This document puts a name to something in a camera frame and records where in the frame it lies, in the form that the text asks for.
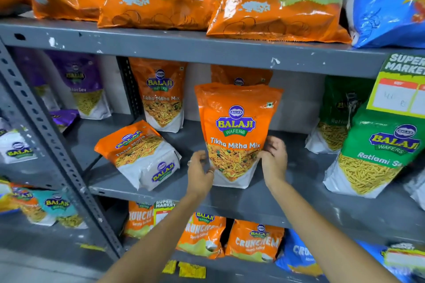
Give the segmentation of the person's left hand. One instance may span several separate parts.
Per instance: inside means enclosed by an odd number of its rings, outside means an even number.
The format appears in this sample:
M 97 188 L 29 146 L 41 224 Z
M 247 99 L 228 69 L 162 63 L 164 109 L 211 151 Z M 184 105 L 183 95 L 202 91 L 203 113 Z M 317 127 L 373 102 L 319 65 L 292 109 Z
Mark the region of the person's left hand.
M 214 169 L 207 158 L 206 151 L 196 151 L 193 153 L 188 163 L 188 186 L 187 194 L 196 196 L 198 200 L 205 199 L 213 183 L 208 183 L 205 173 L 208 169 Z

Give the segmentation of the person's right hand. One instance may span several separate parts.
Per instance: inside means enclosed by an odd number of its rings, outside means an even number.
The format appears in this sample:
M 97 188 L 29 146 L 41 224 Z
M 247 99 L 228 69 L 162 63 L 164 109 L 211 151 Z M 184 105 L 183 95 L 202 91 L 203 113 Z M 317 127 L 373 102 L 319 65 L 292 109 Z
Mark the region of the person's right hand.
M 267 187 L 285 181 L 288 156 L 284 141 L 275 136 L 268 136 L 263 150 L 268 151 L 268 163 L 262 164 L 263 177 Z

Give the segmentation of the orange and white snack pouch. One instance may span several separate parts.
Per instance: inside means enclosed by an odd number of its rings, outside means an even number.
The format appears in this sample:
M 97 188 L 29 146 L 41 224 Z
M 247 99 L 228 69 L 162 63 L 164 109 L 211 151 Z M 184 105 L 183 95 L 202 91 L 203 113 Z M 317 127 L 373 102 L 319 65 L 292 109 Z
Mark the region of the orange and white snack pouch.
M 140 120 L 103 138 L 94 151 L 135 187 L 152 191 L 180 168 L 181 155 L 149 123 Z
M 129 58 L 145 119 L 155 130 L 177 133 L 184 123 L 187 62 Z
M 273 76 L 270 69 L 256 69 L 239 66 L 210 66 L 211 82 L 230 84 L 235 86 L 268 85 Z
M 196 85 L 201 128 L 214 186 L 248 188 L 284 90 L 268 85 Z

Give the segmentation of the person's left forearm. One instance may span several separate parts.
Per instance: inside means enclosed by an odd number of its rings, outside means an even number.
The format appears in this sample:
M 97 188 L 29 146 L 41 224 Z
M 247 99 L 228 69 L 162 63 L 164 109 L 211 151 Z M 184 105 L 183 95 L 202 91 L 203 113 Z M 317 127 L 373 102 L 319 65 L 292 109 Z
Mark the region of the person's left forearm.
M 97 283 L 156 283 L 189 218 L 206 194 L 204 188 L 188 189 L 173 210 L 115 262 Z

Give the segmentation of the person's right forearm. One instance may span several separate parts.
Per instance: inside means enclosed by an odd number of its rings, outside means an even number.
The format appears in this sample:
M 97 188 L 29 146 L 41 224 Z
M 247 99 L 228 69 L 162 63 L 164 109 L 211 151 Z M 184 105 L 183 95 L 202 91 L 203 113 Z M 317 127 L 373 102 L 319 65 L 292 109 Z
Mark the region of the person's right forearm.
M 285 181 L 284 173 L 268 171 L 264 179 L 330 283 L 399 283 L 364 248 L 321 216 Z

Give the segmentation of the green and yellow price label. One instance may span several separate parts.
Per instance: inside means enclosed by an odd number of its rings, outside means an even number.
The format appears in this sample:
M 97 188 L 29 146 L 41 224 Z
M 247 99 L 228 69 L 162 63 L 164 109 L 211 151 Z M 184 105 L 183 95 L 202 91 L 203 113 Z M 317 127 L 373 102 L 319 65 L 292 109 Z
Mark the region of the green and yellow price label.
M 176 206 L 177 201 L 171 199 L 157 200 L 153 205 L 153 225 L 156 226 Z
M 398 268 L 408 268 L 425 277 L 425 243 L 396 243 L 384 253 L 384 264 Z
M 367 109 L 425 119 L 425 55 L 390 54 L 378 73 Z

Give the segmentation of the small orange and green chip bag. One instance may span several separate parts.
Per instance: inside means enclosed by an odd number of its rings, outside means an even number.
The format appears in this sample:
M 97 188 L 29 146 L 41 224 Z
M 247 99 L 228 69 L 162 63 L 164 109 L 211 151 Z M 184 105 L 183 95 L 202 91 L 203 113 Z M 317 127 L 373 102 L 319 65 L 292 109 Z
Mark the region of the small orange and green chip bag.
M 220 242 L 226 228 L 226 217 L 195 212 L 189 219 L 176 250 L 192 255 L 217 259 L 224 257 Z
M 124 228 L 124 234 L 133 238 L 144 237 L 154 226 L 153 205 L 129 202 L 129 216 Z
M 273 263 L 284 238 L 285 228 L 234 220 L 225 256 L 257 263 Z

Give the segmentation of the small blue chip bag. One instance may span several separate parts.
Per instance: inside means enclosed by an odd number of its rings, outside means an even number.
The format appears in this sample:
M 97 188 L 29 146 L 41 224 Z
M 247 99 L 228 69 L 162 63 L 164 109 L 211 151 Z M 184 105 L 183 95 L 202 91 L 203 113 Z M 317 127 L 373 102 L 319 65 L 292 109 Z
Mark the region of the small blue chip bag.
M 402 283 L 416 283 L 413 278 L 413 271 L 406 266 L 389 266 L 385 264 L 384 254 L 387 247 L 379 244 L 370 244 L 360 240 L 355 240 L 362 248 L 364 248 L 375 260 L 383 267 L 391 272 Z
M 284 245 L 275 264 L 287 272 L 319 277 L 323 271 L 294 229 L 286 229 Z

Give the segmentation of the gray metal shelf rack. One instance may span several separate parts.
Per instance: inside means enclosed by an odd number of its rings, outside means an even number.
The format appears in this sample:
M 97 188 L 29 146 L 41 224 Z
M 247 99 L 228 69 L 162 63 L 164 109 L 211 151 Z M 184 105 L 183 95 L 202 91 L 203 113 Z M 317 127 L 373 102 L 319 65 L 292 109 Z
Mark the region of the gray metal shelf rack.
M 16 129 L 33 149 L 37 159 L 4 164 L 0 177 L 33 189 L 63 191 L 87 224 L 87 229 L 51 227 L 31 224 L 25 216 L 0 216 L 0 246 L 11 243 L 11 249 L 28 254 L 70 259 L 77 250 L 88 251 L 88 263 L 106 256 L 113 262 L 119 258 L 119 241 L 107 222 L 104 210 L 88 192 L 82 168 L 50 116 L 44 102 L 31 87 L 13 54 L 0 39 L 0 115 Z M 79 247 L 79 243 L 97 245 L 105 252 Z
M 10 53 L 11 47 L 83 52 L 110 56 L 116 61 L 113 81 L 125 90 L 122 97 L 130 114 L 117 114 L 101 121 L 79 120 L 63 135 L 49 116 L 43 101 L 29 86 Z M 273 69 L 304 82 L 285 79 L 278 86 L 287 95 L 313 95 L 324 75 L 375 78 L 391 53 L 425 56 L 416 49 L 352 49 L 345 44 L 284 43 L 214 39 L 204 32 L 148 29 L 99 29 L 94 22 L 38 20 L 29 17 L 0 19 L 0 111 L 34 149 L 36 159 L 13 164 L 0 163 L 0 176 L 19 184 L 59 189 L 69 195 L 88 229 L 61 229 L 56 225 L 29 228 L 49 242 L 68 240 L 68 245 L 88 243 L 105 249 L 90 256 L 116 260 L 124 252 L 118 228 L 124 223 L 124 200 L 152 202 L 176 200 L 187 185 L 187 167 L 153 191 L 135 190 L 106 159 L 94 151 L 98 139 L 142 118 L 142 103 L 130 70 L 128 57 L 181 60 L 201 65 L 224 64 Z M 332 162 L 330 155 L 315 155 L 304 148 L 302 123 L 310 116 L 290 111 L 283 122 L 295 126 L 271 131 L 289 150 L 289 180 L 309 203 L 329 221 L 353 238 L 371 243 L 415 243 L 425 245 L 425 211 L 410 198 L 401 183 L 391 184 L 376 199 L 362 199 L 329 192 L 322 180 Z

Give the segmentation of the teal snack pouch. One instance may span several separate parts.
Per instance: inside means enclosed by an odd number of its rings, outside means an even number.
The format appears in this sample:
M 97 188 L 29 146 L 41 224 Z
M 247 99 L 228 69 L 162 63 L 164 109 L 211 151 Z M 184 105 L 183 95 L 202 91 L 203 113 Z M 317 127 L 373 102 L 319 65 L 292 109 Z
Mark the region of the teal snack pouch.
M 78 214 L 72 201 L 63 191 L 31 190 L 41 209 L 65 228 L 87 229 L 84 219 Z

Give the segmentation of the purple and white snack pouch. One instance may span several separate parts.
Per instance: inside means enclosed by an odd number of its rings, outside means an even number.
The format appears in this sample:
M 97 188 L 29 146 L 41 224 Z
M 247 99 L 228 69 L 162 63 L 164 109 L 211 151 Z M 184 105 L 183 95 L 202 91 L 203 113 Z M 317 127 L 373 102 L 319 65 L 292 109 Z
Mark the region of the purple and white snack pouch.
M 15 63 L 27 78 L 49 111 L 56 111 L 60 106 L 44 75 L 44 67 L 35 50 L 15 47 Z
M 50 111 L 49 113 L 61 133 L 79 118 L 79 111 L 77 109 L 63 109 Z
M 81 118 L 103 120 L 111 117 L 95 55 L 53 50 L 44 52 L 69 88 Z

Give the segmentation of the large blue chip bag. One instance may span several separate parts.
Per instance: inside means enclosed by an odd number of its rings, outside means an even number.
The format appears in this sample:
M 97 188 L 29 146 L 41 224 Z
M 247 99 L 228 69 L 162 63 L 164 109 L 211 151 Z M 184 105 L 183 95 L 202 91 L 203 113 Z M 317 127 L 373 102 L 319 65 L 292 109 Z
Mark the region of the large blue chip bag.
M 354 48 L 425 49 L 425 0 L 343 0 Z

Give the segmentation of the blue and yellow snack pouch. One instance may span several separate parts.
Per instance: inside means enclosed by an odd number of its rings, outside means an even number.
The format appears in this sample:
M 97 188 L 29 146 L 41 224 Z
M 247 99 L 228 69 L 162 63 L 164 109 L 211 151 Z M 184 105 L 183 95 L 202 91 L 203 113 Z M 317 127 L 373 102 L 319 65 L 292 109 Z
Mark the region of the blue and yellow snack pouch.
M 12 199 L 10 182 L 0 177 L 0 216 L 15 212 L 17 209 Z

